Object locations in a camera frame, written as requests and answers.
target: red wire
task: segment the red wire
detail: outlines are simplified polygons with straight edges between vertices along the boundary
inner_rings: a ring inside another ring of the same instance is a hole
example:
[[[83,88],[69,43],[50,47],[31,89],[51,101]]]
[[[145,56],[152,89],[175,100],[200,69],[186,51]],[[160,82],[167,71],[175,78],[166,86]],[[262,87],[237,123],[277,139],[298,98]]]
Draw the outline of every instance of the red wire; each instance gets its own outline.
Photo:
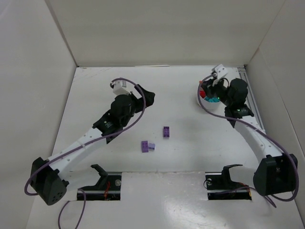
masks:
[[[107,182],[107,188],[106,188],[106,190],[105,190],[105,192],[104,192],[105,200],[106,200],[106,198],[107,198],[107,196],[108,196],[109,188],[110,188],[110,181]]]

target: small purple cube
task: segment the small purple cube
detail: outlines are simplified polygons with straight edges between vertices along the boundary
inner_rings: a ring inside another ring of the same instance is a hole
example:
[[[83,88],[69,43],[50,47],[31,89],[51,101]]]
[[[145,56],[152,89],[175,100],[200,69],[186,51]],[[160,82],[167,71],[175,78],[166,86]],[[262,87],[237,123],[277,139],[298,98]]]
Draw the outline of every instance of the small purple cube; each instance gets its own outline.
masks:
[[[156,147],[156,144],[154,143],[148,143],[148,148],[154,150],[154,148]]]

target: white wall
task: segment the white wall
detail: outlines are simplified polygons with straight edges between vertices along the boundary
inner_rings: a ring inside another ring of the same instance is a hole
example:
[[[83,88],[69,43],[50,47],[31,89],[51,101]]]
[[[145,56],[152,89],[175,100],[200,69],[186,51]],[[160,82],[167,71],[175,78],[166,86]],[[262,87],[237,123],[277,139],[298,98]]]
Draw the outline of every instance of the white wall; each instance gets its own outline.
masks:
[[[285,0],[49,0],[78,65],[249,63]]]
[[[52,152],[75,67],[43,0],[0,0],[0,228],[26,227],[24,183]]]
[[[299,161],[305,222],[305,1],[286,0],[247,67],[265,128]]]

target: white table surface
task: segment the white table surface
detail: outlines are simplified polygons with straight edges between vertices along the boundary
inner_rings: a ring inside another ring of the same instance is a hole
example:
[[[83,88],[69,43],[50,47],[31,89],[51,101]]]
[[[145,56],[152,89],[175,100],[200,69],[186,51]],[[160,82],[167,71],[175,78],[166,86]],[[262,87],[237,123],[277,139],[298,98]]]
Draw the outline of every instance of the white table surface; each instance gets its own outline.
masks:
[[[258,162],[243,138],[222,119],[206,114],[196,103],[198,81],[212,66],[78,68],[64,111],[53,153],[77,140],[110,107],[115,95],[109,82],[125,77],[156,93],[153,106],[129,131],[97,150],[76,169],[99,164],[106,171],[192,173],[124,173],[121,201],[89,201],[81,229],[177,228],[304,228],[295,202],[276,201],[277,209],[253,193],[253,201],[206,201],[204,171],[221,171],[229,164],[257,167]],[[228,68],[229,80],[238,77]],[[224,114],[224,106],[216,111]],[[163,126],[170,138],[163,139]],[[141,141],[156,150],[141,152]],[[27,229],[53,229],[67,199],[53,206],[35,198]],[[63,228],[74,228],[82,208],[71,202],[62,216]]]

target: cable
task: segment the cable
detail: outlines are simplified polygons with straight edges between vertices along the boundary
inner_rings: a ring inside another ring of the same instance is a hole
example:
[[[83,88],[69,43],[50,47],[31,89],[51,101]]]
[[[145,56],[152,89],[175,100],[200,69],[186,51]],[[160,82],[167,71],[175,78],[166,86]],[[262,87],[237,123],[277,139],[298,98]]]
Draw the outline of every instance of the cable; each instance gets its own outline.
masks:
[[[239,188],[236,188],[236,189],[233,189],[233,190],[229,190],[229,191],[224,191],[224,192],[217,192],[216,194],[227,194],[227,193],[232,193],[232,192],[236,192],[240,189],[252,189],[254,191],[256,191],[256,189],[254,187],[250,187],[250,186],[244,186],[244,187],[239,187]],[[264,197],[273,207],[276,208],[276,205],[275,203],[273,202],[273,200],[271,200],[268,196],[265,196]]]
[[[78,220],[78,222],[77,222],[77,224],[76,224],[75,229],[78,228],[78,226],[79,226],[79,224],[80,224],[80,222],[81,222],[82,216],[83,216],[84,211],[85,211],[86,200],[87,200],[87,198],[86,198],[86,193],[84,192],[84,190],[82,190],[82,189],[80,189],[80,188],[79,188],[78,190],[81,191],[82,194],[84,195],[84,204],[83,204],[83,206],[82,206],[81,215],[80,215],[80,218],[79,218],[79,220]],[[65,208],[69,203],[70,203],[70,201],[68,200],[68,201],[63,205],[63,207],[62,207],[62,209],[61,209],[61,211],[60,211],[60,213],[59,213],[59,215],[58,215],[57,225],[58,225],[58,228],[59,228],[59,229],[61,229],[61,214],[62,214],[64,208]]]
[[[109,189],[110,189],[110,181],[107,182],[107,188],[106,188],[106,190],[104,192],[105,200],[107,199]]]
[[[139,89],[139,92],[140,92],[140,94],[141,94],[141,96],[142,96],[142,98],[143,98],[143,110],[142,110],[141,114],[139,115],[139,117],[138,117],[132,124],[130,124],[128,127],[126,127],[125,129],[123,129],[123,130],[121,130],[121,131],[118,131],[118,132],[116,132],[116,133],[110,134],[110,135],[98,137],[98,138],[96,138],[96,139],[94,139],[94,140],[91,140],[91,141],[85,143],[85,144],[84,144],[85,146],[90,145],[90,144],[92,144],[92,143],[94,143],[94,142],[97,142],[97,141],[99,141],[99,140],[108,138],[108,137],[117,136],[117,135],[119,135],[119,134],[125,132],[126,130],[130,129],[131,127],[133,127],[133,126],[142,118],[142,116],[143,116],[144,111],[145,111],[145,108],[146,108],[146,100],[145,100],[145,95],[144,95],[142,89],[141,89],[136,83],[134,83],[133,81],[128,80],[128,79],[125,79],[125,78],[116,78],[116,79],[112,80],[112,83],[115,82],[115,81],[118,81],[118,80],[127,81],[127,82],[133,84],[136,88]],[[42,171],[45,167],[47,167],[48,165],[52,164],[53,162],[55,162],[55,161],[57,161],[57,160],[59,160],[59,159],[65,157],[65,156],[67,156],[67,155],[69,155],[69,154],[72,154],[72,153],[74,153],[75,151],[80,150],[80,149],[82,149],[82,148],[83,148],[83,146],[76,147],[75,149],[72,149],[72,150],[68,151],[67,153],[64,153],[64,154],[62,154],[62,155],[59,155],[57,158],[55,158],[55,159],[53,159],[53,160],[47,162],[46,164],[44,164],[43,166],[41,166],[39,169],[37,169],[37,170],[30,176],[30,178],[27,180],[27,182],[26,182],[26,184],[25,184],[25,186],[24,186],[24,193],[25,193],[26,195],[28,195],[28,196],[37,196],[37,195],[38,195],[37,193],[30,193],[30,192],[28,192],[28,186],[30,185],[30,182],[33,180],[33,178],[34,178],[35,176],[37,176],[37,174],[38,174],[40,171]],[[78,223],[77,223],[75,229],[78,228],[78,226],[79,226],[79,224],[80,224],[80,222],[81,222],[81,218],[82,218],[82,216],[83,216],[83,213],[84,213],[84,210],[85,210],[85,205],[86,205],[86,194],[85,194],[85,192],[84,192],[82,189],[78,189],[78,190],[80,190],[80,191],[84,194],[84,205],[83,205],[83,208],[82,208],[81,216],[80,216],[80,218],[79,218],[79,221],[78,221]],[[59,228],[59,229],[61,229],[61,226],[60,226],[60,218],[61,218],[62,211],[63,211],[63,209],[67,206],[67,204],[68,204],[69,202],[70,202],[70,201],[67,201],[67,202],[64,204],[64,206],[62,207],[62,209],[61,209],[61,211],[60,211],[60,213],[59,213],[59,216],[58,216],[58,228]]]
[[[206,81],[207,79],[213,77],[213,75],[209,75],[207,77],[205,77],[202,82]],[[293,161],[293,159],[291,158],[291,156],[289,155],[289,153],[284,149],[284,147],[282,147],[277,141],[275,141],[273,138],[269,137],[268,135],[266,135],[264,132],[258,130],[255,126],[251,125],[250,123],[247,123],[243,120],[240,120],[240,119],[237,119],[237,118],[232,118],[232,117],[225,117],[225,116],[221,116],[221,115],[218,115],[218,114],[214,114],[212,112],[210,112],[209,110],[207,110],[205,108],[205,106],[202,104],[201,102],[201,99],[200,99],[200,88],[201,88],[201,85],[202,83],[199,84],[198,86],[198,90],[197,90],[197,97],[198,97],[198,101],[199,101],[199,104],[200,106],[210,115],[213,115],[215,117],[218,117],[218,118],[223,118],[223,119],[226,119],[226,120],[231,120],[231,121],[236,121],[236,122],[240,122],[240,123],[243,123],[245,125],[247,125],[248,127],[250,127],[251,129],[255,130],[256,132],[258,132],[260,135],[262,135],[263,137],[265,137],[267,140],[269,140],[270,142],[274,143],[278,148],[280,148],[283,153],[287,156],[289,162],[291,163],[292,167],[293,167],[293,170],[294,170],[294,173],[295,173],[295,191],[293,192],[292,196],[288,199],[283,199],[283,198],[279,198],[275,195],[271,195],[272,197],[274,197],[275,199],[278,199],[280,201],[284,201],[284,202],[289,202],[289,201],[292,201],[295,199],[298,191],[299,191],[299,174],[297,172],[297,168],[295,166],[295,163]]]

